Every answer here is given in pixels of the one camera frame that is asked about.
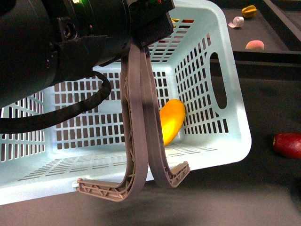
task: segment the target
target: dark floor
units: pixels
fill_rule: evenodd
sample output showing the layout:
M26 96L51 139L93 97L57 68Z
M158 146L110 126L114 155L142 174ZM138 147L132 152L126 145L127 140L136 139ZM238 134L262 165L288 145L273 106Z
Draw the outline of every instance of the dark floor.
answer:
M173 190L147 182L122 203L69 193L3 205L0 225L301 225L301 161L272 151L273 134L301 132L301 82L240 82L253 138L243 161L192 171Z

